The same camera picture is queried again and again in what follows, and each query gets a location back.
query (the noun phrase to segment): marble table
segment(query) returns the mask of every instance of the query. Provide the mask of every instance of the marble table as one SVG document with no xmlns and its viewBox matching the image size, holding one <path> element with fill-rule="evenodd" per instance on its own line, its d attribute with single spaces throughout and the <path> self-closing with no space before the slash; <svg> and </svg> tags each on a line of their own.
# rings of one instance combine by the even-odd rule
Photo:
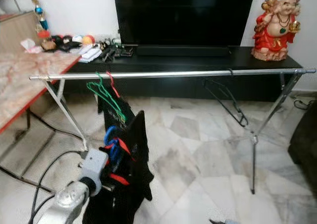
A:
<svg viewBox="0 0 317 224">
<path fill-rule="evenodd" d="M 62 74 L 78 59 L 64 53 L 0 53 L 0 133 L 47 90 L 42 81 L 30 81 L 30 75 Z"/>
</svg>

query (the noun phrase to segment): black cloth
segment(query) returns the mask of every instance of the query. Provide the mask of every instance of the black cloth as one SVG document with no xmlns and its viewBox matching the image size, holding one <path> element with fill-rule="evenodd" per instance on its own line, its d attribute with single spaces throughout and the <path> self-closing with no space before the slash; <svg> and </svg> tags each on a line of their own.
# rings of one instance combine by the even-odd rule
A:
<svg viewBox="0 0 317 224">
<path fill-rule="evenodd" d="M 122 128 L 115 136 L 126 144 L 131 155 L 125 154 L 115 174 L 125 178 L 130 184 L 123 185 L 112 179 L 109 177 L 109 170 L 105 168 L 101 176 L 102 184 L 114 187 L 114 189 L 113 191 L 102 189 L 98 195 L 90 198 L 83 217 L 83 224 L 133 224 L 134 215 L 143 199 L 152 200 L 149 184 L 154 176 L 148 167 L 149 148 L 144 112 L 140 111 L 134 116 L 130 106 L 124 100 L 115 95 L 113 98 L 116 99 L 127 117 L 124 124 L 116 119 L 114 115 L 116 113 L 108 111 L 108 109 L 110 111 L 113 109 L 106 103 L 99 103 L 99 111 L 103 111 L 105 114 L 106 129 L 111 125 L 120 125 Z"/>
</svg>

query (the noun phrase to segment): red robe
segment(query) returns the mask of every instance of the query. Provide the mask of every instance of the red robe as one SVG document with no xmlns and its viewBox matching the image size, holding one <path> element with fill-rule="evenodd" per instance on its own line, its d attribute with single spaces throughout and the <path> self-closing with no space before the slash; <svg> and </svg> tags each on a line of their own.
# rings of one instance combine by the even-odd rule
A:
<svg viewBox="0 0 317 224">
<path fill-rule="evenodd" d="M 263 18 L 266 16 L 266 12 L 257 18 L 257 24 L 263 22 Z M 291 14 L 291 22 L 295 21 L 295 16 Z M 272 37 L 267 32 L 268 25 L 260 32 L 255 33 L 253 39 L 255 39 L 255 48 L 260 50 L 261 48 L 268 48 L 272 52 L 277 52 L 282 48 L 287 48 L 287 42 L 293 43 L 295 33 L 285 33 L 281 37 Z"/>
</svg>

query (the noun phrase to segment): green hanger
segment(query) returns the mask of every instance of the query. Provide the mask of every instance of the green hanger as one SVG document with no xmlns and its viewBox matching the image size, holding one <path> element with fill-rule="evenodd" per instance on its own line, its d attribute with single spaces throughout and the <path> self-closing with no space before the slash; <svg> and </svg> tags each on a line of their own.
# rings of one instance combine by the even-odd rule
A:
<svg viewBox="0 0 317 224">
<path fill-rule="evenodd" d="M 98 72 L 96 72 L 96 74 L 99 76 L 100 81 L 99 83 L 96 82 L 88 82 L 86 84 L 87 88 L 91 91 L 93 91 L 96 95 L 98 95 L 100 98 L 102 98 L 103 100 L 105 100 L 118 114 L 118 116 L 120 117 L 120 119 L 125 122 L 126 121 L 126 117 L 125 115 L 122 113 L 121 108 L 119 107 L 119 105 L 116 103 L 116 101 L 112 98 L 111 94 L 105 89 L 104 85 L 103 85 L 103 78 L 100 76 L 100 74 Z M 92 88 L 92 86 L 96 86 L 98 88 L 99 91 L 96 91 Z"/>
</svg>

